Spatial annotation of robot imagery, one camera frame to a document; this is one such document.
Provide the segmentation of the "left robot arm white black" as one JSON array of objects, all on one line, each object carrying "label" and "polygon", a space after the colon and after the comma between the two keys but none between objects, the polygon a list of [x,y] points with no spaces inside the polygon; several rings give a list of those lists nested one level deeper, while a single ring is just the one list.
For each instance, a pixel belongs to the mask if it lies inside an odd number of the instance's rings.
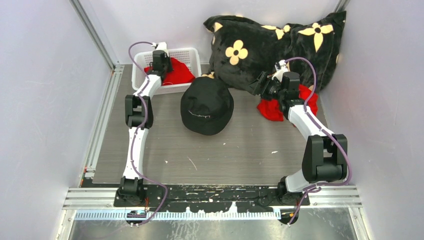
[{"label": "left robot arm white black", "polygon": [[151,98],[162,86],[166,74],[172,70],[171,58],[167,50],[154,50],[150,71],[140,88],[125,97],[125,123],[128,126],[129,147],[127,161],[117,198],[135,207],[146,200],[143,185],[142,167],[145,143],[154,115]]}]

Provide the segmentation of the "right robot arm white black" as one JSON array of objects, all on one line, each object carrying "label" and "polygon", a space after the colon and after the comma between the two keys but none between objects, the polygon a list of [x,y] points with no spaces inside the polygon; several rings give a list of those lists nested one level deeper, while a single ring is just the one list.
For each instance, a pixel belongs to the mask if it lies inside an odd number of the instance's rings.
[{"label": "right robot arm white black", "polygon": [[263,71],[249,87],[254,96],[276,100],[283,116],[306,140],[300,170],[283,177],[278,184],[277,198],[281,204],[291,205],[297,193],[346,183],[349,179],[347,138],[325,127],[300,97],[298,73],[281,69],[271,75]]}]

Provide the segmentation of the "bright red bucket hat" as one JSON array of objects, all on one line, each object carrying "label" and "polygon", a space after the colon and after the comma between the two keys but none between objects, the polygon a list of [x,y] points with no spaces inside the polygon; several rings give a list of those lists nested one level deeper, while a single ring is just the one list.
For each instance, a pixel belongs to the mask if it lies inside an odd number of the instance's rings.
[{"label": "bright red bucket hat", "polygon": [[170,60],[172,71],[166,73],[164,80],[161,82],[161,86],[171,86],[193,82],[196,77],[190,72],[184,63],[173,57],[166,59],[166,61],[168,60]]}]

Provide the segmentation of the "black hat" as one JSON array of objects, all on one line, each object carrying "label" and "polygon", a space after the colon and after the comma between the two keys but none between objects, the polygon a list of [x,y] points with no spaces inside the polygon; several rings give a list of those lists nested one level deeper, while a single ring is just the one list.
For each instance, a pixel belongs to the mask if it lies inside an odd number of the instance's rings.
[{"label": "black hat", "polygon": [[205,136],[220,133],[234,111],[234,99],[225,83],[200,76],[193,80],[180,99],[180,117],[190,131]]}]

